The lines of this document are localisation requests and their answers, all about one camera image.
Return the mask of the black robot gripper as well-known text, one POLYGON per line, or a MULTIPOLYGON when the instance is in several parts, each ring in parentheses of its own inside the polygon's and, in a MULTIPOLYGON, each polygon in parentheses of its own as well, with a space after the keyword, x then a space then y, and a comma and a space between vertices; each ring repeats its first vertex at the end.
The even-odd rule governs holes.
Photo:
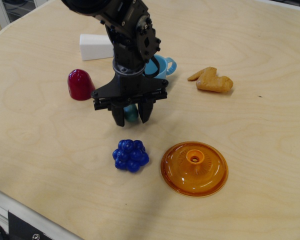
POLYGON ((138 113, 142 123, 146 123, 152 114, 154 103, 167 98, 168 80, 149 78, 143 74, 124 75, 115 73, 106 85, 91 93, 95 110, 111 109, 117 126, 125 126, 124 107, 138 104, 138 113))

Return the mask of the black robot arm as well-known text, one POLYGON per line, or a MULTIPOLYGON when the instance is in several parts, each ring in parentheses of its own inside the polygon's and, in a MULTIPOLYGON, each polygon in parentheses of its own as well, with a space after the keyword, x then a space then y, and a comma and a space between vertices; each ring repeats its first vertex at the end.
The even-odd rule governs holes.
POLYGON ((167 98, 169 82, 146 73, 149 61, 158 66, 155 54, 161 40, 156 37, 148 7, 141 0, 65 0, 73 12, 90 16, 105 25, 113 45, 113 79, 91 93, 95 110, 108 109, 118 126, 125 125, 124 108, 136 104, 143 123, 154 103, 167 98))

